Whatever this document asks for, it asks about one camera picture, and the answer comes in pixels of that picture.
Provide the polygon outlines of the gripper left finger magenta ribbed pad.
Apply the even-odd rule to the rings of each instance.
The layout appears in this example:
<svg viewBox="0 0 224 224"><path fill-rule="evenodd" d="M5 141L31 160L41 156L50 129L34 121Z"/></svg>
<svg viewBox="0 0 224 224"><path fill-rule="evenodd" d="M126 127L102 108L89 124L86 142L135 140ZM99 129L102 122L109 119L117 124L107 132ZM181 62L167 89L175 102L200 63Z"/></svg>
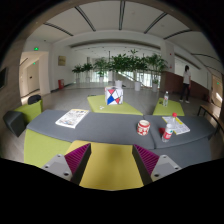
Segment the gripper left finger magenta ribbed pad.
<svg viewBox="0 0 224 224"><path fill-rule="evenodd" d="M88 143L66 155L57 154L42 169L79 185L90 155L91 144Z"/></svg>

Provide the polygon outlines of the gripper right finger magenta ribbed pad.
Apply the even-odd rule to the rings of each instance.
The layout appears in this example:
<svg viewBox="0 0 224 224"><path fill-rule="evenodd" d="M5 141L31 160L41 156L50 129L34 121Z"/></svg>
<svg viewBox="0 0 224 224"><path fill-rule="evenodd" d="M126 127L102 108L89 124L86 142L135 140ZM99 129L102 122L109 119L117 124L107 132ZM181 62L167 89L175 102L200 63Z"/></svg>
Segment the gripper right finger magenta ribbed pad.
<svg viewBox="0 0 224 224"><path fill-rule="evenodd" d="M168 155L159 156L136 144L132 147L132 155L135 159L143 185L148 185L181 170L181 167Z"/></svg>

